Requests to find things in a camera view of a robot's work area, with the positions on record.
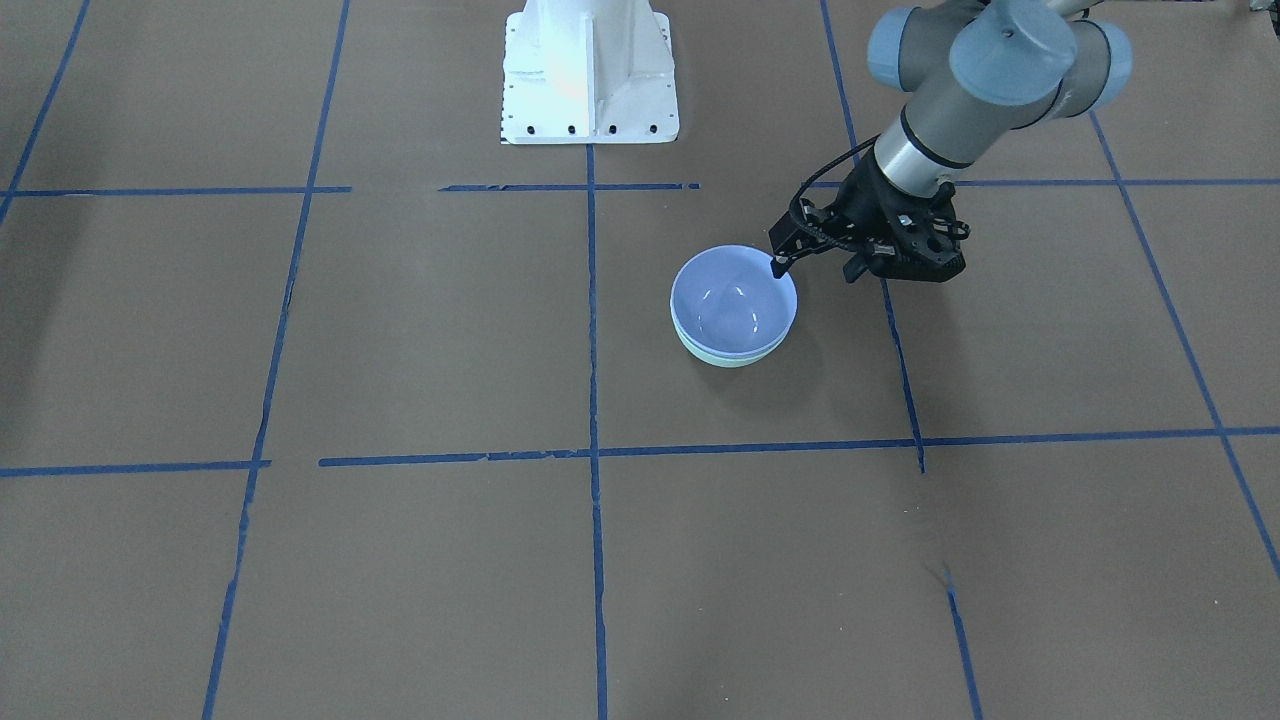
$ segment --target bowl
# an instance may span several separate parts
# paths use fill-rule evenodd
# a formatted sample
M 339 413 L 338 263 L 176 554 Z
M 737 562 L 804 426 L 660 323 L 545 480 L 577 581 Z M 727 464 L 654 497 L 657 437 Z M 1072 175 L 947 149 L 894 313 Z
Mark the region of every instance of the bowl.
M 671 320 L 680 342 L 718 368 L 758 361 L 787 337 L 796 316 L 796 286 L 773 278 L 772 258 L 745 245 L 704 250 L 671 286 Z

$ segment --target bowl rim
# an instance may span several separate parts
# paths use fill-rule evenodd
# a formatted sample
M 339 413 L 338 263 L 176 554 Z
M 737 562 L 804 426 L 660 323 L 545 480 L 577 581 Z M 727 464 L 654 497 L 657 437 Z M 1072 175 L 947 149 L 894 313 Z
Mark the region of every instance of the bowl rim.
M 677 333 L 681 333 L 685 340 L 687 340 L 689 342 L 694 343 L 698 348 L 700 348 L 703 352 L 707 352 L 708 355 L 713 355 L 716 357 L 722 357 L 724 360 L 746 360 L 746 359 L 750 359 L 750 357 L 759 359 L 759 357 L 763 357 L 764 355 L 772 352 L 774 348 L 777 348 L 778 345 L 782 343 L 783 340 L 786 340 L 787 333 L 791 332 L 791 325 L 795 323 L 796 314 L 799 313 L 799 309 L 800 309 L 800 297 L 799 297 L 799 293 L 796 292 L 796 283 L 795 283 L 795 281 L 791 279 L 790 274 L 782 275 L 776 282 L 782 283 L 782 287 L 785 288 L 783 292 L 787 292 L 791 296 L 791 299 L 792 299 L 792 305 L 795 307 L 791 311 L 791 316 L 787 318 L 787 322 L 783 323 L 782 329 L 778 332 L 778 334 L 776 337 L 771 338 L 769 342 L 764 343 L 763 346 L 760 346 L 756 350 L 748 350 L 745 352 L 728 352 L 728 351 L 724 351 L 724 350 L 716 350 L 713 347 L 708 347 L 707 345 L 704 345 L 701 342 L 698 342 L 698 338 L 695 338 L 694 336 L 691 336 L 689 332 L 686 332 L 682 328 L 682 325 L 680 323 L 680 318 L 676 314 L 676 286 L 680 284 L 680 278 L 685 274 L 685 269 L 687 269 L 689 265 L 691 265 L 694 263 L 694 260 L 698 260 L 703 255 L 708 255 L 708 254 L 717 252 L 717 251 L 723 252 L 727 249 L 749 250 L 750 252 L 748 252 L 748 255 L 751 256 L 751 258 L 763 258 L 764 260 L 772 260 L 773 259 L 772 255 L 769 255 L 768 252 L 760 250 L 759 247 L 751 247 L 750 245 L 737 245 L 737 243 L 717 245 L 717 246 L 713 246 L 713 247 L 708 247 L 707 250 L 703 250 L 701 252 L 694 255 L 692 258 L 690 258 L 689 260 L 686 260 L 684 265 L 681 265 L 680 272 L 676 273 L 676 279 L 673 279 L 671 282 L 671 297 L 667 301 L 668 309 L 671 310 L 671 322 L 672 322 L 672 324 L 676 325 L 676 332 Z M 768 265 L 765 265 L 765 270 L 768 272 Z

